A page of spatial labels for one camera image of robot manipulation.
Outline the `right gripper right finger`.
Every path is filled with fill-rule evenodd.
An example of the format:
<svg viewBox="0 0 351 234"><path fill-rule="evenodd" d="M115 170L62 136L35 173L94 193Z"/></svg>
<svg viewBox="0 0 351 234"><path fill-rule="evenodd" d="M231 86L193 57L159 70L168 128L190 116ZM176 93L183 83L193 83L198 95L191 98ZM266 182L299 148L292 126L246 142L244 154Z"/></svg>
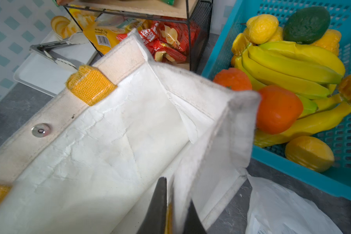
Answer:
<svg viewBox="0 0 351 234"><path fill-rule="evenodd" d="M192 200L185 220L183 234L206 234Z"/></svg>

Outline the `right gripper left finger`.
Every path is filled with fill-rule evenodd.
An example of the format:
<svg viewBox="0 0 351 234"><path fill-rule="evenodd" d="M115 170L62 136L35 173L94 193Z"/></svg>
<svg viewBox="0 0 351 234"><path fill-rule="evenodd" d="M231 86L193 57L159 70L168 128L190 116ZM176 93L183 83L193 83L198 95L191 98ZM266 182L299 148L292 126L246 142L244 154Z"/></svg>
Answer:
<svg viewBox="0 0 351 234"><path fill-rule="evenodd" d="M145 218L137 234L164 234L167 213L167 179L160 177L156 184Z"/></svg>

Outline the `white plastic grocery bag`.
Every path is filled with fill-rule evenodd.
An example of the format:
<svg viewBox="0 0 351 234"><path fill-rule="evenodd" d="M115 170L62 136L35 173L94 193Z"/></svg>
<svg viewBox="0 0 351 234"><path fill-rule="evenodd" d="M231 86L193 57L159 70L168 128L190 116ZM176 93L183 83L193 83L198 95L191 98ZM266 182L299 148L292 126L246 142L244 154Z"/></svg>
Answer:
<svg viewBox="0 0 351 234"><path fill-rule="evenodd" d="M341 234L312 201L271 180L248 175L247 234Z"/></svg>

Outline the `white canvas tote bag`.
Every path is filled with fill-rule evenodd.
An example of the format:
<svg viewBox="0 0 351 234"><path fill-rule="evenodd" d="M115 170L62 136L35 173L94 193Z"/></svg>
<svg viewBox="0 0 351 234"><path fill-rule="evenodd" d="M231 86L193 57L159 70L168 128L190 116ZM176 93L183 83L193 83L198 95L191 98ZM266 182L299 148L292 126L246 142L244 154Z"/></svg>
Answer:
<svg viewBox="0 0 351 234"><path fill-rule="evenodd" d="M130 234L167 179L172 231L243 185L260 95L154 61L131 32L0 147L0 234Z"/></svg>

